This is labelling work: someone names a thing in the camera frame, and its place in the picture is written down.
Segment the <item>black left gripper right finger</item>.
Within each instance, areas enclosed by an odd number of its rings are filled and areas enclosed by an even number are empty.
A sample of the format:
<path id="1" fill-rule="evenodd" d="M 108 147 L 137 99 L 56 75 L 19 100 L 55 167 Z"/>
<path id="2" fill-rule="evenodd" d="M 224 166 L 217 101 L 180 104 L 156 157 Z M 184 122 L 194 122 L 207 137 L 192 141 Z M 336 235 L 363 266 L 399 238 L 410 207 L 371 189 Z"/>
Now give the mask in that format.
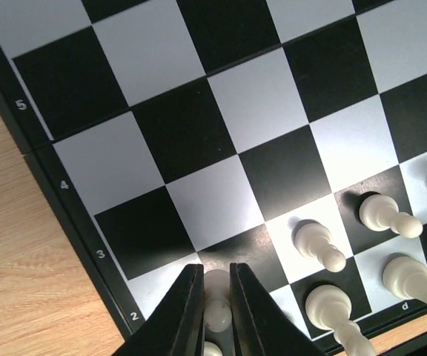
<path id="1" fill-rule="evenodd" d="M 324 355 L 283 313 L 246 263 L 230 264 L 236 355 Z"/>

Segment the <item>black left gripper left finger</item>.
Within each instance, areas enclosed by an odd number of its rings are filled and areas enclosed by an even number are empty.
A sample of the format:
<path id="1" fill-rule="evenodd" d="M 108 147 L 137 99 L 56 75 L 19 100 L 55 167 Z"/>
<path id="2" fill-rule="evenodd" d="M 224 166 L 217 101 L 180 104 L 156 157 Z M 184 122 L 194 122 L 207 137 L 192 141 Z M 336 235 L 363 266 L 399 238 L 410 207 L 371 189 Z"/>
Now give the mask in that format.
<path id="1" fill-rule="evenodd" d="M 148 320 L 115 355 L 202 355 L 204 268 L 187 264 Z"/>

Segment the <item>white pawn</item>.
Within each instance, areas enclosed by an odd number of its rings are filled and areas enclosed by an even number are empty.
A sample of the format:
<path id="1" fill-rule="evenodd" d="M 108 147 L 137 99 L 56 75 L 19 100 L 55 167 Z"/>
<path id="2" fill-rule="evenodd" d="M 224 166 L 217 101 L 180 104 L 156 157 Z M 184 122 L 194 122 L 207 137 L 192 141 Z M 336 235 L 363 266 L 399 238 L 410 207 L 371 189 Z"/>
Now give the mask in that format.
<path id="1" fill-rule="evenodd" d="M 203 345 L 203 356 L 223 356 L 223 353 L 216 344 L 205 341 Z"/>
<path id="2" fill-rule="evenodd" d="M 373 194 L 359 207 L 362 224 L 372 231 L 392 230 L 405 238 L 419 237 L 423 224 L 414 216 L 400 211 L 397 202 L 384 194 Z"/>
<path id="3" fill-rule="evenodd" d="M 332 244 L 331 232 L 321 223 L 301 220 L 294 229 L 292 240 L 302 257 L 316 260 L 329 272 L 337 273 L 345 268 L 345 255 Z"/>

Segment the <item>white piece eleventh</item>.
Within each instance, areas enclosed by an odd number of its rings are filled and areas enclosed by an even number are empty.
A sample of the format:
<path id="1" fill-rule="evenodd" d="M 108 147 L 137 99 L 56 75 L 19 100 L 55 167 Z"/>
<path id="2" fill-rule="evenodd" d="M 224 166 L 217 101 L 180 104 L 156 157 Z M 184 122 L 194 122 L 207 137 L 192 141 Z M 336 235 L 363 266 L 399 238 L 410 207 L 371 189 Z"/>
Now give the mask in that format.
<path id="1" fill-rule="evenodd" d="M 305 312 L 318 329 L 332 331 L 347 355 L 376 355 L 371 341 L 351 319 L 351 299 L 333 285 L 316 287 L 305 301 Z"/>

